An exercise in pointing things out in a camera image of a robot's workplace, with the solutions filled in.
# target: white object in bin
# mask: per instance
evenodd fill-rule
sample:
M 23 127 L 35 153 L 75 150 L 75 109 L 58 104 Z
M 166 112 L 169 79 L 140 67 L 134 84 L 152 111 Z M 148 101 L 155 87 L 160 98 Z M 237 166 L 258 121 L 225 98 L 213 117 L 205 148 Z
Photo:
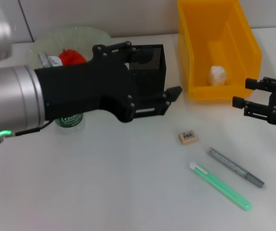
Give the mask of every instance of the white object in bin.
M 226 70 L 222 66 L 212 66 L 209 73 L 211 86 L 222 86 L 226 83 Z

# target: yellow plastic bin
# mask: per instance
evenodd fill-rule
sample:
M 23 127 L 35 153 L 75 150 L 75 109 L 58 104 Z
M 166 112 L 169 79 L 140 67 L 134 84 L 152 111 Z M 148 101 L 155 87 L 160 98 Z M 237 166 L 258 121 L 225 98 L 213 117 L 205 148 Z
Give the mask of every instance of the yellow plastic bin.
M 178 50 L 188 97 L 196 101 L 246 98 L 246 78 L 258 79 L 262 53 L 237 0 L 178 0 Z M 211 67 L 228 82 L 210 86 Z

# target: red object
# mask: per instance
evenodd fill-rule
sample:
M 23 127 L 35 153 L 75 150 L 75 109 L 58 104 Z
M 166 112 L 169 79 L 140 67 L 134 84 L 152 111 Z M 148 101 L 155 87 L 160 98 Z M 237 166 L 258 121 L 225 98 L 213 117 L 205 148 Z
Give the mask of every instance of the red object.
M 75 50 L 65 50 L 59 55 L 59 58 L 62 61 L 62 64 L 73 65 L 73 64 L 83 64 L 86 63 L 86 59 Z

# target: eraser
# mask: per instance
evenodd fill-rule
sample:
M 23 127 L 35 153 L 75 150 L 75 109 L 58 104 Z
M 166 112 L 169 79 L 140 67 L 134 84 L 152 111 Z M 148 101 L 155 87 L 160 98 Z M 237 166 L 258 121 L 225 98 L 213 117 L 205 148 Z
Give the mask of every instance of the eraser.
M 192 130 L 184 131 L 184 132 L 180 133 L 178 135 L 178 137 L 183 145 L 190 144 L 190 143 L 196 142 L 198 140 L 198 137 Z

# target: green highlighter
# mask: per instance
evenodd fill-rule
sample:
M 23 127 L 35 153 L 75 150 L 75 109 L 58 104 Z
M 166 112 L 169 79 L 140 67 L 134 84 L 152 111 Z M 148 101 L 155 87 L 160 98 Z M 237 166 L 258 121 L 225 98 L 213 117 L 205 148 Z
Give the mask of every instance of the green highlighter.
M 191 162 L 189 167 L 194 170 L 199 176 L 213 185 L 216 189 L 221 191 L 224 195 L 230 198 L 233 202 L 235 202 L 238 206 L 240 206 L 244 210 L 251 210 L 252 206 L 249 201 L 247 201 L 244 197 L 239 195 L 236 191 L 231 189 L 221 180 L 219 180 L 216 176 L 214 176 L 209 171 L 205 170 L 201 166 L 199 166 L 195 161 Z

